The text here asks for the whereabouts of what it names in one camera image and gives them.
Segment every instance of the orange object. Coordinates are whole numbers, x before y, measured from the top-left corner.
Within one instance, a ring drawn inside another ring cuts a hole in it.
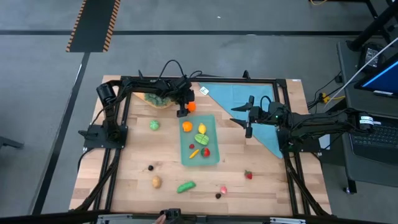
[[[189,122],[189,121],[184,121],[184,122],[182,123],[182,129],[183,129],[185,132],[190,132],[190,131],[192,130],[192,127],[193,127],[193,125],[192,125],[192,123]]]
[[[195,111],[196,108],[197,108],[197,104],[195,102],[188,103],[187,109],[189,110],[189,112]]]

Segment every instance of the strawberry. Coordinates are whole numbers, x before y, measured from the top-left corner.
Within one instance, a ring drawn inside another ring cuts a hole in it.
[[[244,176],[249,180],[253,179],[253,173],[248,170],[244,171]]]
[[[210,156],[210,150],[206,147],[206,148],[203,148],[201,151],[200,151],[200,154],[203,156],[203,157],[209,157]]]

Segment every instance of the gray floor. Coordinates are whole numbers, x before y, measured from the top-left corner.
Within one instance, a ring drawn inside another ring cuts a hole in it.
[[[2,0],[0,29],[71,29],[81,1]],[[375,3],[377,10],[385,5]],[[116,30],[363,30],[372,17],[364,4],[307,0],[122,1]],[[68,36],[0,36],[0,135],[24,141],[0,151],[0,216],[25,215],[37,191],[83,54],[65,52]],[[95,88],[103,75],[156,75],[177,59],[186,73],[224,77],[300,78],[307,100],[340,70],[336,43],[347,38],[258,36],[114,36],[106,54],[91,54],[65,137],[44,213],[66,211],[76,178]],[[175,75],[170,67],[165,75]],[[325,91],[336,88],[335,83]],[[398,189],[359,183],[341,191],[345,172],[324,166],[331,208],[344,218],[397,223]]]

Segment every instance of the keyboard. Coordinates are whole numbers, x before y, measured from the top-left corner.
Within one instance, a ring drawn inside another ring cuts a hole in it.
[[[398,149],[398,128],[375,125],[370,135],[353,135],[353,144]]]
[[[385,164],[398,165],[398,119],[374,117],[371,134],[351,134],[357,156]]]

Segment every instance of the teal cloth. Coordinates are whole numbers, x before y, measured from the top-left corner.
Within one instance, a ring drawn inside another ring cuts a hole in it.
[[[231,108],[239,107],[249,101],[249,96],[254,96],[254,106],[260,106],[262,96],[268,96],[274,101],[271,86],[267,85],[235,85],[235,84],[215,84],[200,83],[209,90],[209,95],[227,111],[233,118],[247,120],[248,112],[233,111]],[[268,100],[262,100],[262,109],[268,110]],[[252,124],[253,136],[265,145],[275,156],[282,158],[279,151],[278,139],[275,127],[265,124]]]

